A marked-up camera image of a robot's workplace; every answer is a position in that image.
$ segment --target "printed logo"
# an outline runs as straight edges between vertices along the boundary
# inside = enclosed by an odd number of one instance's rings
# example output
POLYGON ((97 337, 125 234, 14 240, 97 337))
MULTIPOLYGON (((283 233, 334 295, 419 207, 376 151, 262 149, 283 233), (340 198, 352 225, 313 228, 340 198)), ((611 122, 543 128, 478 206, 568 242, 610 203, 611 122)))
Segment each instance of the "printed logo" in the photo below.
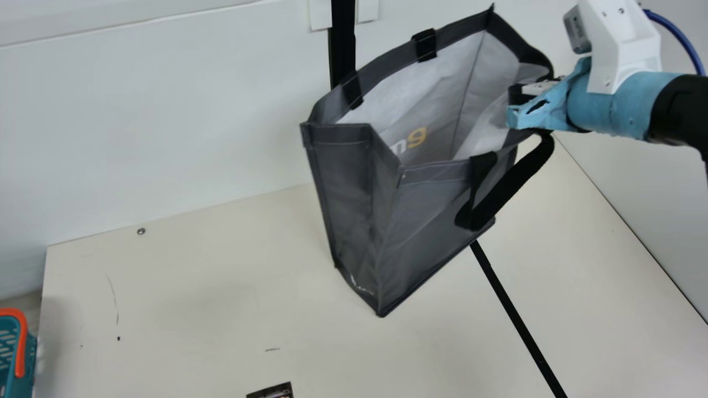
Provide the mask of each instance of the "printed logo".
POLYGON ((406 138, 405 140, 400 140, 397 143, 390 146, 391 151, 395 155, 403 154, 409 148, 415 148, 417 146, 422 145, 426 141, 427 136, 428 136, 428 128, 421 127, 417 130, 414 130, 411 134, 409 134, 408 138, 406 138))

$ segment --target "orange basket handle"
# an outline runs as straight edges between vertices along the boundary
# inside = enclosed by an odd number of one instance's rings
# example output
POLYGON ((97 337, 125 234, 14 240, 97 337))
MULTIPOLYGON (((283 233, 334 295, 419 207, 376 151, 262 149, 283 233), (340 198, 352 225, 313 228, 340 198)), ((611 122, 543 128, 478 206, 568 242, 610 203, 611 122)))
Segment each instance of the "orange basket handle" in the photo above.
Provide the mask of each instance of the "orange basket handle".
POLYGON ((20 322, 20 336, 15 346, 15 377, 25 377, 25 349, 27 348, 27 318, 19 309, 0 308, 0 317, 13 317, 20 322))

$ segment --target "teal basket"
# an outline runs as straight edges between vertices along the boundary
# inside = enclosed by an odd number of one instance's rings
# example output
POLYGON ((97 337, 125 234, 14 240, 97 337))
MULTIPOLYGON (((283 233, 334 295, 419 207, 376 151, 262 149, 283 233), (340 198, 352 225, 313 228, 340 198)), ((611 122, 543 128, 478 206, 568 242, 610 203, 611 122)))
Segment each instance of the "teal basket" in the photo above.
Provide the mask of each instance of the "teal basket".
POLYGON ((37 339, 22 311, 0 308, 0 398, 31 398, 37 339))

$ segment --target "yellow number 9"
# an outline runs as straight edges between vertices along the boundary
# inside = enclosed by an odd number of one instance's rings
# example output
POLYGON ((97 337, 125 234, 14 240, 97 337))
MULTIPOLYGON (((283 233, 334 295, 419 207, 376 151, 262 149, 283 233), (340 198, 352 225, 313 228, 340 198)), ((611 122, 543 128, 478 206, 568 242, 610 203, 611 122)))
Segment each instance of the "yellow number 9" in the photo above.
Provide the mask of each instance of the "yellow number 9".
POLYGON ((426 140, 428 129, 421 127, 408 135, 408 148, 415 148, 426 140))

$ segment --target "black bag handle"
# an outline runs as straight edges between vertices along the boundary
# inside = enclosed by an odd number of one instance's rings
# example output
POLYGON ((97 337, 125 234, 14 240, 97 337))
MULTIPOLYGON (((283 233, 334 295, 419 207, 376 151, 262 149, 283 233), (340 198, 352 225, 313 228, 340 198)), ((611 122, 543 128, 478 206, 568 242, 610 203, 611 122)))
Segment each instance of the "black bag handle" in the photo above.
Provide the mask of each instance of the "black bag handle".
POLYGON ((538 130, 535 132, 541 136, 541 143, 512 166, 476 207, 474 207, 476 190, 484 177, 489 174, 494 163, 489 161, 492 154, 483 154, 472 158, 476 161, 473 167, 479 171, 475 171, 476 176, 473 176, 469 201, 462 206, 455 218, 455 224, 458 227, 468 228, 472 231, 483 229, 521 187, 546 164, 555 149, 553 137, 550 131, 538 130))

